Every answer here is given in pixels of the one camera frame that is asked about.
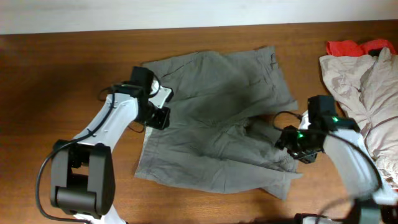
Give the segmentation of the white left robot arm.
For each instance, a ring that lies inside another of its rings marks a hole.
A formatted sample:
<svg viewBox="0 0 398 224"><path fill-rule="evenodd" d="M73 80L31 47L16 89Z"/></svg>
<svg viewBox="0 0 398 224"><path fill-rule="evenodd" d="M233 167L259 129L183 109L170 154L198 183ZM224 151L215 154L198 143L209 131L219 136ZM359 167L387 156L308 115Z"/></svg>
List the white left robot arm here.
<svg viewBox="0 0 398 224"><path fill-rule="evenodd" d="M73 139L58 140L50 156L50 203L77 223L124 223L113 202L116 191L112 151L133 122L163 130L165 106L174 93L154 72L134 67L127 81L104 89L104 105Z"/></svg>

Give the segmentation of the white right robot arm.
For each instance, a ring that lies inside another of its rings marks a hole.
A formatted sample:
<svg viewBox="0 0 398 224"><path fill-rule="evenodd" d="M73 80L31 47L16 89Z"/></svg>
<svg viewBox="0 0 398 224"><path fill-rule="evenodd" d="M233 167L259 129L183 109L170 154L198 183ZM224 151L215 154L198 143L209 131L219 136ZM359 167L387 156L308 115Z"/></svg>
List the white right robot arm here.
<svg viewBox="0 0 398 224"><path fill-rule="evenodd" d="M295 160L313 163L325 153L337 168L346 198L329 203L318 214L298 213L289 223L397 223L397 191L382 178L352 118L338 116L332 96L308 99L298 128L286 126L275 146Z"/></svg>

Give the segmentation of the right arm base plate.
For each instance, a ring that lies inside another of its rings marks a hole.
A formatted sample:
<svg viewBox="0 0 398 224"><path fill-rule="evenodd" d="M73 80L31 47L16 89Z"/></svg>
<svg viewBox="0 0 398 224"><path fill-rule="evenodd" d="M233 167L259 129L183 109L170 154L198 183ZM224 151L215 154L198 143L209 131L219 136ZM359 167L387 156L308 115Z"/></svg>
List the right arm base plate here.
<svg viewBox="0 0 398 224"><path fill-rule="evenodd" d="M340 220L332 220L327 217L318 216L309 213L297 213L294 216L296 224L342 224Z"/></svg>

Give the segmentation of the grey cotton shorts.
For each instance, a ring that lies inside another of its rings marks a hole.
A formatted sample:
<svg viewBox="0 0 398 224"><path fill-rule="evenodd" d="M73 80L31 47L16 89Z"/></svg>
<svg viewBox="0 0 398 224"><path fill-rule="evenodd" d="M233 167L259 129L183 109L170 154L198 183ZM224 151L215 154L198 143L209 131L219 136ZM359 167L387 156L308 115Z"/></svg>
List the grey cotton shorts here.
<svg viewBox="0 0 398 224"><path fill-rule="evenodd" d="M297 161L276 148L280 132L265 115L298 108L275 49L195 52L147 62L174 91L170 125L148 129L140 179L205 192L263 189L284 200L300 178Z"/></svg>

